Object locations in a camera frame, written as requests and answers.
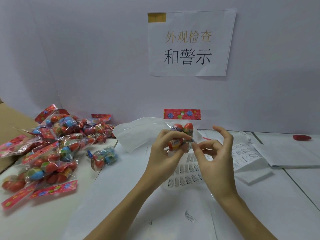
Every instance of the forearm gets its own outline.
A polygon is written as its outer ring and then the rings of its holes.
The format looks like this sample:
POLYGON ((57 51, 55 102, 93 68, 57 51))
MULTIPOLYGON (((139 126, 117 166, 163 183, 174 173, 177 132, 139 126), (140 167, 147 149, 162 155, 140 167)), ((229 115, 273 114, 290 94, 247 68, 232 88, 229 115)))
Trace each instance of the forearm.
POLYGON ((142 177, 122 202, 84 240, 123 239, 153 191, 154 187, 142 177))
POLYGON ((219 202, 245 240, 277 240, 276 237, 254 216, 246 203, 235 196, 219 202))

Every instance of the yellow tape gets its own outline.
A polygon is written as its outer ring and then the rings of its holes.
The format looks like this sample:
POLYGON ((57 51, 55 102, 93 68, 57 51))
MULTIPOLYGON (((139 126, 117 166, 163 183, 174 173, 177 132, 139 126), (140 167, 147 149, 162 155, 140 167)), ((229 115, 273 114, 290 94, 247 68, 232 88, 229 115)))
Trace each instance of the yellow tape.
POLYGON ((165 13, 148 13, 148 23, 165 23, 165 13))

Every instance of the white sign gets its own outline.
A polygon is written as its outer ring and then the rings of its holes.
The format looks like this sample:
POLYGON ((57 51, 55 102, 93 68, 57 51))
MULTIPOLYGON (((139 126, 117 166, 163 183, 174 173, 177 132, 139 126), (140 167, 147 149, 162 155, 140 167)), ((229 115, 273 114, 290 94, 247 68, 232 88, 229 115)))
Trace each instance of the white sign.
POLYGON ((236 10, 162 15, 149 16, 151 76, 226 75, 236 10))

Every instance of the white wall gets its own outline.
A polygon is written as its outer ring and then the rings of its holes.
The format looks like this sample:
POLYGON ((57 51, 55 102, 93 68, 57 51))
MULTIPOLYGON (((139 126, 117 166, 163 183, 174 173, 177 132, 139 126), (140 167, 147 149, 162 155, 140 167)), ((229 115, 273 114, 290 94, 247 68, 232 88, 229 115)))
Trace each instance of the white wall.
POLYGON ((3 102, 31 117, 61 106, 28 0, 0 0, 0 58, 3 102))
POLYGON ((65 109, 116 123, 202 109, 202 128, 320 133, 319 0, 30 0, 65 109), (150 77, 147 12, 237 8, 226 77, 150 77))

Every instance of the left hand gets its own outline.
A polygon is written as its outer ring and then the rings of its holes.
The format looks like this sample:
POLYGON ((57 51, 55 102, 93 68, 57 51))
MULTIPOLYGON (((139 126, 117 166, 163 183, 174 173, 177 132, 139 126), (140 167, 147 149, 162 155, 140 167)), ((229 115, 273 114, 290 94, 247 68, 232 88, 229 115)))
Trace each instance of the left hand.
POLYGON ((190 140, 192 137, 183 132, 163 129, 151 147, 149 162, 141 179, 152 183, 154 189, 158 188, 174 173, 181 157, 188 152, 189 145, 184 144, 172 157, 169 157, 164 149, 168 146, 168 142, 174 138, 190 140))

